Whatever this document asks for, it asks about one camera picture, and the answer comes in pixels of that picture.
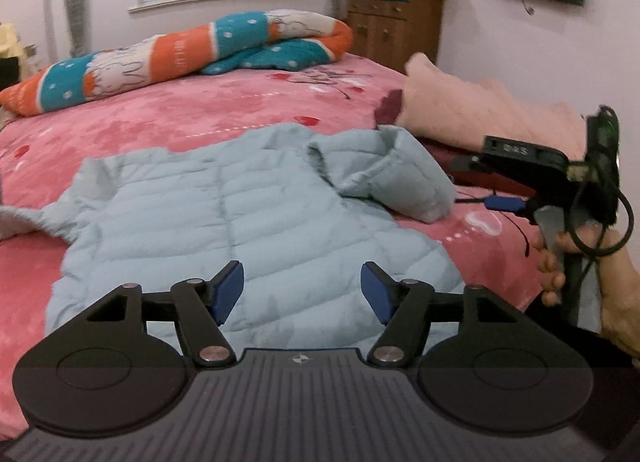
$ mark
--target blue connector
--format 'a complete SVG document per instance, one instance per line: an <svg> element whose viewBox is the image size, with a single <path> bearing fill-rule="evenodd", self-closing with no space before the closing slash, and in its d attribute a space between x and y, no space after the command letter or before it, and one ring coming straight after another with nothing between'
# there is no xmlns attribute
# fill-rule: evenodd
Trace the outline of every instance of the blue connector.
<svg viewBox="0 0 640 462"><path fill-rule="evenodd" d="M500 197L492 195L484 199L484 206L491 211L505 211L506 213L519 213L527 206L527 202L518 197Z"/></svg>

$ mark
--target metal screw cap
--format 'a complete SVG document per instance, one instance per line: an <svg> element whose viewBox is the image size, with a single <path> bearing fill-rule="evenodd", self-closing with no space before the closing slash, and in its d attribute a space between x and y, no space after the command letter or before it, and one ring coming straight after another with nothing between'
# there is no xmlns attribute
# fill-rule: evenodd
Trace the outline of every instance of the metal screw cap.
<svg viewBox="0 0 640 462"><path fill-rule="evenodd" d="M398 347L379 347L374 350L373 357L383 363L397 363L404 359L404 352Z"/></svg>
<svg viewBox="0 0 640 462"><path fill-rule="evenodd" d="M224 361L229 358L231 352L228 348L221 346L204 347L200 351L200 357L210 363Z"/></svg>

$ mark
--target cable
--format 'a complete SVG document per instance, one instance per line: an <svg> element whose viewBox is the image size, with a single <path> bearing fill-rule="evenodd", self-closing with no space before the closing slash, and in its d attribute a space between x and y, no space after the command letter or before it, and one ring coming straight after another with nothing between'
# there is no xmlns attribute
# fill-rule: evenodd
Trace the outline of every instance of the cable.
<svg viewBox="0 0 640 462"><path fill-rule="evenodd" d="M600 170L597 166L593 166L593 167L596 170ZM626 214L629 219L629 223L628 223L628 226L626 227L626 232L625 232L625 235L622 237L622 240L620 240L620 242L618 242L616 245L611 246L609 248L600 249L600 245L598 245L596 248L591 248L587 244L585 244L582 240L580 240L580 237L578 236L578 233L575 229L574 222L571 219L571 215L575 214L575 211L578 208L578 203L580 202L580 199L584 194L584 190L587 188L588 181L584 181L580 185L580 189L578 190L578 193L576 193L574 201L571 204L571 209L569 210L569 218L567 219L567 231L569 232L569 235L571 235L571 238L574 240L574 243L577 246L577 248L580 249L580 251L583 252L585 255L587 255L587 257L589 258L591 257L594 257L596 259L604 258L604 257L611 256L617 253L618 251L620 251L620 249L626 246L626 244L631 239L631 235L633 234L634 227L636 225L634 210L631 207L631 203L628 201L625 195L620 191L619 187L613 184L613 182L608 177L606 179L609 182L609 184L612 185L616 193L616 196L618 197L618 200L622 203L622 206L624 206ZM603 232L606 232L606 230L607 230L607 227L603 226Z"/></svg>
<svg viewBox="0 0 640 462"><path fill-rule="evenodd" d="M536 14L536 10L533 9L533 7L527 6L527 3L524 0L521 0L521 1L522 1L522 5L524 6L524 10L527 12L527 15L532 17L534 14Z"/></svg>
<svg viewBox="0 0 640 462"><path fill-rule="evenodd" d="M507 219L509 222L511 222L514 226L516 226L518 228L518 231L520 231L520 234L524 237L524 242L527 245L527 247L524 250L524 257L525 258L529 258L529 254L531 253L531 244L529 243L529 237L527 237L527 235L522 230L522 228L520 226L518 226L518 224L516 224L516 221L512 220L511 217L509 217L505 212L500 211L500 214L503 217L505 217L505 219Z"/></svg>
<svg viewBox="0 0 640 462"><path fill-rule="evenodd" d="M494 192L494 196L497 195L497 192L495 191L495 189L493 190L493 192ZM484 203L488 198L488 197L476 198L476 197L473 197L472 195L469 195L468 193L464 193L463 191L459 192L459 195L466 195L467 197L471 197L471 198L457 198L456 204L480 204L480 203ZM520 231L520 234L523 236L524 242L526 244L524 256L525 258L529 258L529 255L531 253L531 243L529 242L529 237L527 237L526 233L522 230L522 228L518 226L517 222L511 219L504 211L500 211L499 213L503 217L505 217L505 219L511 222L514 226L516 226L518 228L518 231Z"/></svg>
<svg viewBox="0 0 640 462"><path fill-rule="evenodd" d="M605 226L602 227L602 231L600 232L600 236L598 238L598 241L596 243L596 249L600 249L600 246L602 245L602 242L604 241L604 237L607 234L607 228ZM579 290L580 287L582 286L582 282L584 282L584 279L587 277L587 275L589 274L589 271L591 270L591 267L593 267L593 264L595 263L596 258L595 257L590 257L589 258L589 262L587 262L587 266L582 270L582 274L580 275L580 279L577 280L577 282L574 283L574 289L575 290Z"/></svg>

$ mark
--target wooden dresser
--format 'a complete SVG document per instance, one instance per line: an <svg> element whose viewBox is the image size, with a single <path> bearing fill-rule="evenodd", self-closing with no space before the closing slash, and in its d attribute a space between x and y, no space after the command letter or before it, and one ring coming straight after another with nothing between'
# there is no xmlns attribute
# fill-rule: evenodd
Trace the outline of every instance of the wooden dresser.
<svg viewBox="0 0 640 462"><path fill-rule="evenodd" d="M435 63L440 44L443 0L349 0L351 52L404 74L416 52Z"/></svg>

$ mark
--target logo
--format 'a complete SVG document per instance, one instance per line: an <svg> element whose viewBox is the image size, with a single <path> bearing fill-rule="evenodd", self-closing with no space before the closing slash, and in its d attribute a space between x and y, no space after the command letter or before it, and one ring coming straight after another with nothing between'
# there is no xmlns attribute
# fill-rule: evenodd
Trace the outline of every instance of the logo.
<svg viewBox="0 0 640 462"><path fill-rule="evenodd" d="M507 153L517 153L518 155L529 155L529 149L527 149L526 147L511 146L511 145L505 144L502 146L502 148Z"/></svg>
<svg viewBox="0 0 640 462"><path fill-rule="evenodd" d="M299 354L294 355L291 360L296 364L296 365L304 365L305 363L308 363L309 361L311 361L312 359L307 356L306 354L303 354L302 352L300 352Z"/></svg>

